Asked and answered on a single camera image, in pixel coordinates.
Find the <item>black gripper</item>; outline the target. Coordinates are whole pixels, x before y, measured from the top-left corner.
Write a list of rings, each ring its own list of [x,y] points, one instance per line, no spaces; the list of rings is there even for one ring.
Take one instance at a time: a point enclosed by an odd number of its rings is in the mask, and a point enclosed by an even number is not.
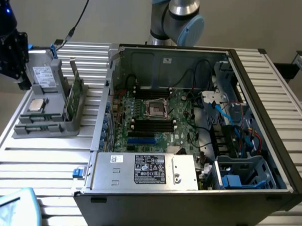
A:
[[[26,67],[29,62],[28,35],[13,31],[0,38],[0,74],[14,79],[22,91],[31,88]]]

